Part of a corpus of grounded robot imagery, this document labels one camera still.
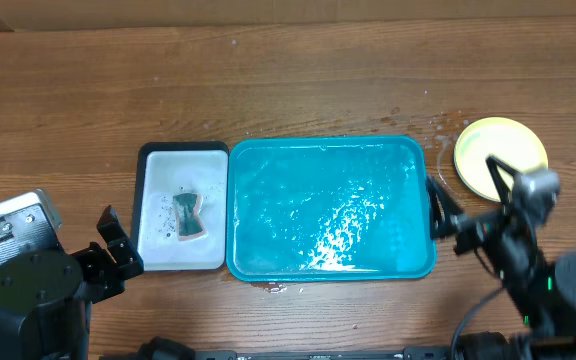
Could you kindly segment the green and pink sponge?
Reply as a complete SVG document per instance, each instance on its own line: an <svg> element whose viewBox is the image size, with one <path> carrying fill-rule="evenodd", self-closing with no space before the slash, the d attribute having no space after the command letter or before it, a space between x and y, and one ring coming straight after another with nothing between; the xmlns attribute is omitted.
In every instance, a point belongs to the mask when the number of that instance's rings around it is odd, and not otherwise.
<svg viewBox="0 0 576 360"><path fill-rule="evenodd" d="M190 241L206 235L199 216L202 197L197 193L181 193L172 198L176 216L176 233L180 241Z"/></svg>

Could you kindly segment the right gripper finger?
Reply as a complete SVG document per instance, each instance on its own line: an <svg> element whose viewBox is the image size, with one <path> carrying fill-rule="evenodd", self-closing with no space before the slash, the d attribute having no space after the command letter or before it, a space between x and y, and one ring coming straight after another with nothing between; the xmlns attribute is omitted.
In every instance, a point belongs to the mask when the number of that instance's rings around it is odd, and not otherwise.
<svg viewBox="0 0 576 360"><path fill-rule="evenodd" d="M457 234L464 210L432 176L426 177L426 190L430 204L431 239L444 239Z"/></svg>
<svg viewBox="0 0 576 360"><path fill-rule="evenodd" d="M499 195L500 202L510 203L512 201L512 189L502 178L501 173L506 173L511 178L514 178L517 174L520 173L520 171L508 165L503 160L494 155L489 155L485 162L497 194Z"/></svg>

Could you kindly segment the yellow plate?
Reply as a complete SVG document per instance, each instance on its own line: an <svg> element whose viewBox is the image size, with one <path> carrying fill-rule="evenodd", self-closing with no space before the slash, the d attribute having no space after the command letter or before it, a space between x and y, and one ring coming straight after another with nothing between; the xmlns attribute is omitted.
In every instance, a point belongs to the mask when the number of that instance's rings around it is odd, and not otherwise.
<svg viewBox="0 0 576 360"><path fill-rule="evenodd" d="M453 151L455 168L465 185L494 202L500 198L486 165L495 156L522 172L547 167L544 145L527 126L504 117L488 117L468 125Z"/></svg>

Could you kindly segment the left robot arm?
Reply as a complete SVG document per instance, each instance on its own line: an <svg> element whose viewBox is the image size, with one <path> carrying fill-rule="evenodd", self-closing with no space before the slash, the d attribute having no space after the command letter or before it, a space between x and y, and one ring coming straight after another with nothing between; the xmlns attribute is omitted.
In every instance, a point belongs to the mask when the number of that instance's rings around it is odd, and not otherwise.
<svg viewBox="0 0 576 360"><path fill-rule="evenodd" d="M36 189L0 202L0 359L85 359L94 304L124 292L143 261L106 207L102 244L67 253L48 194Z"/></svg>

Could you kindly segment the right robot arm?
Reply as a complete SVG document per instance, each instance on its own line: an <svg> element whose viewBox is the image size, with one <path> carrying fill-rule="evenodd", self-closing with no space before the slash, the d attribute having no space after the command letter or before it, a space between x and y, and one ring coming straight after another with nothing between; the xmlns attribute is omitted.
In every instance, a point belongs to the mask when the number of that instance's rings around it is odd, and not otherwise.
<svg viewBox="0 0 576 360"><path fill-rule="evenodd" d="M432 177L430 236L452 237L454 252L474 254L500 286L483 297L455 329L450 359L576 359L576 252L549 262L538 246L560 193L559 175L546 167L522 172L490 155L486 166L500 197L497 209L469 216ZM500 333L464 334L470 320L501 293L507 293L529 327L507 339Z"/></svg>

